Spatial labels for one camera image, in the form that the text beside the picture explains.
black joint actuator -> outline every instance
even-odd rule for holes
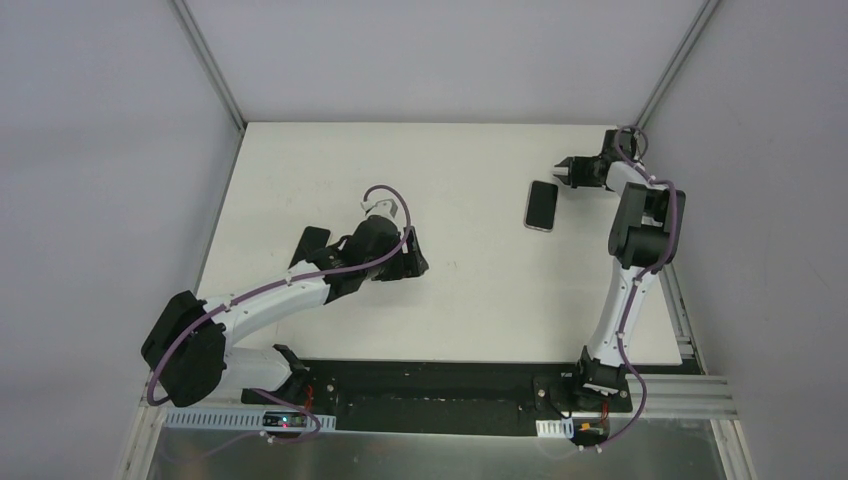
[[[379,215],[372,215],[360,222],[353,235],[348,237],[341,247],[331,245],[322,248],[310,254],[306,260],[324,271],[362,265],[389,253],[400,243],[401,238],[401,232],[394,222]],[[421,253],[414,227],[410,227],[404,247],[406,252],[401,249],[392,258],[367,270],[324,277],[324,281],[330,285],[326,303],[356,292],[362,282],[369,278],[393,281],[423,275],[429,265]]]
[[[154,370],[165,351],[188,326],[206,314],[203,305],[189,291],[174,295],[141,347],[141,356]],[[218,386],[224,369],[223,325],[207,320],[194,329],[162,370],[159,384],[177,407],[193,405]]]
[[[656,264],[668,247],[672,224],[675,224],[677,231],[666,263],[674,258],[680,240],[686,194],[677,191],[676,222],[672,222],[669,199],[668,190],[648,188],[636,183],[624,186],[608,244],[609,254],[616,257],[623,268],[647,268]],[[644,224],[646,217],[656,225]]]

smartphone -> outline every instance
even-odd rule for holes
[[[550,232],[554,228],[558,187],[553,183],[534,181],[527,196],[524,226],[533,230]]]
[[[303,234],[300,236],[300,241],[297,242],[297,249],[292,255],[292,261],[289,268],[295,266],[297,262],[305,260],[306,257],[314,252],[327,246],[330,241],[331,232],[326,228],[306,227],[303,229]]]

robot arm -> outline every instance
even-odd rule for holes
[[[659,273],[642,272],[662,258],[672,238],[671,228],[679,232],[686,198],[683,192],[676,192],[677,221],[673,222],[668,190],[663,185],[650,184],[637,171],[640,166],[621,160],[614,149],[615,133],[615,130],[607,132],[600,155],[566,158],[554,171],[560,181],[572,188],[605,187],[621,198],[608,242],[613,260],[607,299],[600,322],[580,356],[576,382],[582,390],[578,393],[603,396],[626,388],[627,369],[618,350],[618,340],[621,339],[627,353],[642,302]],[[620,140],[625,145],[629,143],[632,158],[637,149],[636,140],[630,133],[622,137]],[[673,238],[675,244],[666,263],[677,250],[679,235]]]
[[[218,388],[299,392],[307,372],[291,350],[239,348],[238,342],[288,315],[354,293],[366,279],[392,281],[424,274],[429,267],[415,229],[410,226],[409,234],[401,235],[394,223],[394,201],[364,206],[366,219],[352,235],[312,252],[284,275],[241,294],[199,300],[186,291],[171,298],[141,349],[154,371],[186,328],[211,317],[166,359],[159,382],[174,405],[192,405]],[[404,251],[360,268],[390,253],[404,238]]]

white table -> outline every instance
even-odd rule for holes
[[[561,187],[553,232],[522,220],[530,182],[550,181],[568,155],[596,155],[607,128],[251,123],[198,293],[238,291],[285,271],[308,225],[334,238],[353,233],[363,192],[385,183],[409,203],[430,270],[367,282],[243,344],[286,344],[303,358],[576,361],[606,297],[618,198]],[[659,283],[631,358],[681,361]]]

red wire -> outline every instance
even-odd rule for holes
[[[303,389],[303,391],[306,392],[307,397],[306,402],[304,402],[303,404],[303,408],[309,410],[310,408],[312,408],[312,394],[314,393],[314,391],[312,390],[312,385],[307,385],[306,388]]]

